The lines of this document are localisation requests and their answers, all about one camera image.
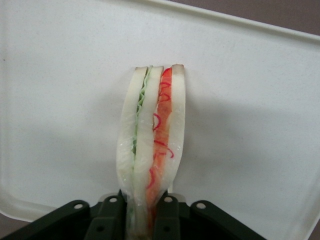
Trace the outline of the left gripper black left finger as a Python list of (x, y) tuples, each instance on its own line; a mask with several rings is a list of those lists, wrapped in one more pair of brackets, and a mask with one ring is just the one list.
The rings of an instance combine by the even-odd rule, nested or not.
[(3, 240), (123, 240), (126, 207), (121, 192), (109, 195), (96, 205), (73, 200)]

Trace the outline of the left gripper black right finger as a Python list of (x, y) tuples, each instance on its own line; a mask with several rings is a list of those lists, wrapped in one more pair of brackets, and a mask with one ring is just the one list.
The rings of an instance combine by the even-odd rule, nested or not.
[(165, 193), (156, 206), (154, 240), (263, 240), (264, 237), (213, 203), (191, 205)]

